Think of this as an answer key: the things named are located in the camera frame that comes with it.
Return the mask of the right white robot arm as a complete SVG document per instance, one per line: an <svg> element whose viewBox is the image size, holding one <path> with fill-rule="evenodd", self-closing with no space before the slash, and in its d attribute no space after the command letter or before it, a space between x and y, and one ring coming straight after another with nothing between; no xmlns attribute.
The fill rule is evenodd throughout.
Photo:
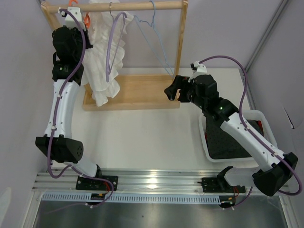
<svg viewBox="0 0 304 228"><path fill-rule="evenodd" d="M256 161L255 168L227 167L217 179L221 191L229 191L233 186L256 187L263 194L273 196L283 191L281 188L295 177L299 189L287 195L298 195L303 184L295 172L297 156L284 153L266 140L246 121L232 102L219 96L217 83L211 75L199 75L194 79L176 76L173 83L164 90L169 100L193 103L202 110L203 115L212 120L222 131L234 138Z"/></svg>

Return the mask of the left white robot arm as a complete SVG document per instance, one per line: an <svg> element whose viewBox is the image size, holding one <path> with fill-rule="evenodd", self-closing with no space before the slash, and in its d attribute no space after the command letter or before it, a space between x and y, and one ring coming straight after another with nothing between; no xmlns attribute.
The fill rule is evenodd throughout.
<svg viewBox="0 0 304 228"><path fill-rule="evenodd" d="M77 93L81 86L85 50L92 45L87 33L77 28L62 26L52 33L53 54L52 79L54 81L51 114L44 135L37 137L35 145L52 162L63 163L87 177L86 184L93 190L103 185L98 175L98 165L83 156L83 143L72 138L72 116Z"/></svg>

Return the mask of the white pleated skirt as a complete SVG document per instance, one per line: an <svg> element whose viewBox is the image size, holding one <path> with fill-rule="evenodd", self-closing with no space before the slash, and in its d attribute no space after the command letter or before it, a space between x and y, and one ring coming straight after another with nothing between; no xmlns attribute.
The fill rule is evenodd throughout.
<svg viewBox="0 0 304 228"><path fill-rule="evenodd" d="M127 14L126 25L123 35L126 34L126 26L133 20L133 15L124 11ZM115 18L119 12L112 12ZM89 39L93 48L85 51L83 60L84 74L81 85L89 84L92 89L92 98L97 106L103 106L110 98L114 98L120 91L120 86L115 79L118 76L118 71L123 67L123 58L125 56L125 42L120 42L114 65L110 74L109 83L106 82L106 53L110 30L112 27L112 17L109 12L89 12L91 25L88 29ZM113 59L116 45L122 29L122 16L119 17L114 31L112 42L110 62Z"/></svg>

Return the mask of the orange plastic hanger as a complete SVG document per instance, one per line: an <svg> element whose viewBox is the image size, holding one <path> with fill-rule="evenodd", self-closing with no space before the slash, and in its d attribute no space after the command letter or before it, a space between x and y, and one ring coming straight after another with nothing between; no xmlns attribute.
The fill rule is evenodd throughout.
<svg viewBox="0 0 304 228"><path fill-rule="evenodd" d="M69 4L68 5L72 6L74 3L78 4L78 0L69 0ZM85 17L83 17L83 20L84 20L84 24L89 29L90 25L91 25L91 19L90 19L90 16L89 16L88 12L86 13Z"/></svg>

